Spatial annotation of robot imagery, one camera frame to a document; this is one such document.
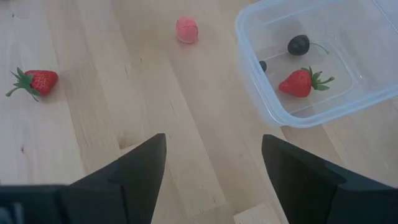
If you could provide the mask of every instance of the light wood surface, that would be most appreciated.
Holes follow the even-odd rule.
[[[167,166],[153,223],[287,223],[263,134],[398,186],[398,101],[310,129],[265,124],[240,77],[234,20],[250,0],[0,0],[0,90],[55,70],[53,94],[0,96],[0,183],[71,183],[156,133]],[[200,40],[175,39],[193,16]]]

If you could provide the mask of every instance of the pink object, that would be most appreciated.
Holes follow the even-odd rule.
[[[186,44],[192,44],[198,40],[198,26],[195,20],[188,16],[178,19],[175,25],[177,38]]]

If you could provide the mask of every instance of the red strawberry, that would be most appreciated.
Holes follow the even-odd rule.
[[[312,73],[312,69],[301,68],[293,72],[285,81],[279,84],[279,90],[296,97],[307,97],[311,92],[311,86],[314,90],[325,91],[330,89],[324,84],[333,81],[335,78],[330,77],[322,82],[319,76],[322,72]]]
[[[31,70],[24,73],[20,68],[17,68],[17,71],[18,75],[11,72],[18,79],[18,82],[14,84],[16,87],[6,96],[11,96],[15,90],[23,88],[36,100],[35,96],[48,95],[58,80],[58,75],[51,71]]]

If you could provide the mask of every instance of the berry stem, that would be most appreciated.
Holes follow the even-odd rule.
[[[313,45],[316,45],[316,46],[322,48],[326,52],[326,54],[329,54],[329,51],[326,48],[324,48],[322,45],[317,44],[317,43],[313,43],[313,42],[311,42],[310,44],[313,44]]]
[[[11,94],[12,94],[14,91],[16,91],[17,89],[19,89],[19,88],[21,88],[21,87],[15,87],[15,88],[13,88],[13,89],[10,90],[8,93],[6,93],[6,96],[7,96],[7,97],[10,97]]]
[[[324,81],[324,82],[317,82],[317,84],[326,84],[326,83],[328,83],[328,82],[331,82],[331,81],[333,81],[335,78],[334,77],[330,77],[328,80],[326,80],[326,81]]]

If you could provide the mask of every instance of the dark berry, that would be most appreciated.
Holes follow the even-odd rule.
[[[301,56],[305,55],[310,50],[311,44],[321,47],[323,50],[325,50],[326,54],[329,54],[329,51],[327,51],[327,49],[321,45],[311,43],[310,39],[306,35],[295,36],[287,45],[287,50],[294,56]]]
[[[267,70],[267,64],[265,61],[260,61],[260,66],[262,70],[265,72]]]

